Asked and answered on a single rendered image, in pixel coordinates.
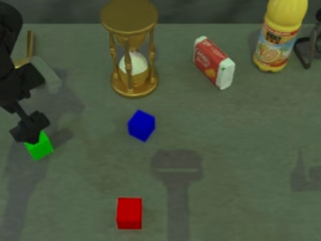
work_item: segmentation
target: gray table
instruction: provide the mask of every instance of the gray table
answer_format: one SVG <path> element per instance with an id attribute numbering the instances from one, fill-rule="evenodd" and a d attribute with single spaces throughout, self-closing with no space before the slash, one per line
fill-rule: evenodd
<path id="1" fill-rule="evenodd" d="M 0 240 L 319 240 L 320 61 L 306 71 L 292 55 L 284 71 L 261 73 L 250 55 L 259 27 L 159 25 L 160 85 L 130 100 L 110 87 L 102 26 L 25 26 L 14 57 L 23 57 L 33 30 L 36 55 L 64 86 L 22 102 L 52 122 L 46 131 L 56 150 L 39 162 L 8 133 L 17 116 L 0 111 Z M 236 62 L 229 89 L 219 91 L 193 66 L 201 35 Z M 138 108 L 157 119 L 146 143 L 126 130 Z M 156 170 L 177 162 L 201 166 L 197 175 Z M 118 196 L 143 198 L 143 230 L 116 229 Z"/>

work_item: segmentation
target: juice bottle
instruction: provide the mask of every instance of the juice bottle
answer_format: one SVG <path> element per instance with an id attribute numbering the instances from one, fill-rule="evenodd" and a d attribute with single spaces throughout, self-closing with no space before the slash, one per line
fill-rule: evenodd
<path id="1" fill-rule="evenodd" d="M 286 66 L 307 3 L 308 0 L 269 0 L 253 56 L 254 64 L 260 70 L 278 72 Z"/>

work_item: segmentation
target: golden hourglass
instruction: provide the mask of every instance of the golden hourglass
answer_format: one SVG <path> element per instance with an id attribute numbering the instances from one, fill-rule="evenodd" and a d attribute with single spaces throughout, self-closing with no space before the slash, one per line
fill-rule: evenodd
<path id="1" fill-rule="evenodd" d="M 157 19 L 157 9 L 149 0 L 110 0 L 100 12 L 101 23 L 109 32 L 109 51 L 113 61 L 111 85 L 124 97 L 143 97 L 157 87 L 153 40 Z M 149 62 L 138 51 L 147 34 Z M 119 64 L 115 40 L 125 49 Z"/>

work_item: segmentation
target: brass handle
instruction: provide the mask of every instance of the brass handle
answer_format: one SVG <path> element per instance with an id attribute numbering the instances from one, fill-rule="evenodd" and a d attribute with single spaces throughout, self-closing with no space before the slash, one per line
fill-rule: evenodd
<path id="1" fill-rule="evenodd" d="M 34 33 L 31 30 L 27 31 L 27 47 L 26 57 L 30 58 L 34 55 Z"/>

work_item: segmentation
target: black mechanical arm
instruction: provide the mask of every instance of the black mechanical arm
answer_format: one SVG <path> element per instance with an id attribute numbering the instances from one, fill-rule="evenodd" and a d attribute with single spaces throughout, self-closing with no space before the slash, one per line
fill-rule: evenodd
<path id="1" fill-rule="evenodd" d="M 47 117 L 36 111 L 30 116 L 19 101 L 30 98 L 30 91 L 45 83 L 43 76 L 31 64 L 15 68 L 11 53 L 23 25 L 21 14 L 9 4 L 0 2 L 0 106 L 16 113 L 21 121 L 10 130 L 16 142 L 36 144 L 40 132 L 50 125 Z"/>

